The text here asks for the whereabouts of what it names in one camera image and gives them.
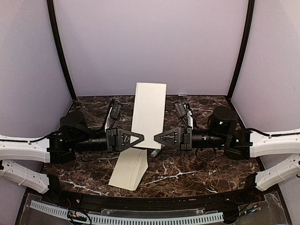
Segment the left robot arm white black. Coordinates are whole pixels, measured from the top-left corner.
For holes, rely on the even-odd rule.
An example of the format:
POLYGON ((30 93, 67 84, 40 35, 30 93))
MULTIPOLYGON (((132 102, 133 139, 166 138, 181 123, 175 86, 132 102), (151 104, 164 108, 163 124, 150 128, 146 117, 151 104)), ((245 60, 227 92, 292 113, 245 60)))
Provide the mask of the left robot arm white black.
POLYGON ((66 201, 59 178, 30 170, 16 160, 64 164, 76 159, 76 153, 88 151, 122 152, 142 142, 142 134, 119 128, 92 130, 81 112, 70 112, 60 119, 60 128, 44 137, 0 137, 0 176, 47 194, 55 204, 66 201))

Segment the cream paper envelope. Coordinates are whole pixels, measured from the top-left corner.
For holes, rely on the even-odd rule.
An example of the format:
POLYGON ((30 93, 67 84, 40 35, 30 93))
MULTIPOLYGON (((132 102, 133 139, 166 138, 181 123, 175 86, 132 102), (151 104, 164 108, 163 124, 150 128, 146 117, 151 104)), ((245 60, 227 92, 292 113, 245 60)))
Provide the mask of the cream paper envelope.
POLYGON ((108 185, 136 191, 147 168, 147 151, 129 148, 120 153, 108 185))

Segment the lined letter paper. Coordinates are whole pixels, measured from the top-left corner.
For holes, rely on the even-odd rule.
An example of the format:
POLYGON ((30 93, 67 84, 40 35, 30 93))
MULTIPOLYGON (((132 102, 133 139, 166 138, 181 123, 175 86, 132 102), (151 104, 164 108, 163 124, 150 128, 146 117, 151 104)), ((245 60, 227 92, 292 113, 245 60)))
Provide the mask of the lined letter paper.
POLYGON ((161 148, 154 136, 163 132, 166 88, 164 83, 136 84, 131 131, 142 134, 144 140, 136 144, 135 148, 161 148))

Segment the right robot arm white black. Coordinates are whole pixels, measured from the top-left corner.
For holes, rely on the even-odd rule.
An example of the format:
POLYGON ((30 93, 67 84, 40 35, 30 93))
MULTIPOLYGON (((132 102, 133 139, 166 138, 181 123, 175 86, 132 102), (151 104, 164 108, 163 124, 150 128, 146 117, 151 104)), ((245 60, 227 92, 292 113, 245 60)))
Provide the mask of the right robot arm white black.
POLYGON ((257 190, 268 188, 299 175, 300 173, 300 131, 299 129, 265 133, 254 128, 237 130, 238 115, 225 106, 218 106, 208 117, 207 128, 191 126, 176 127, 154 136, 160 144, 175 150, 222 149, 224 155, 243 160, 266 155, 289 154, 289 157, 264 171, 255 172, 246 178, 245 189, 239 199, 250 203, 257 196, 257 190))

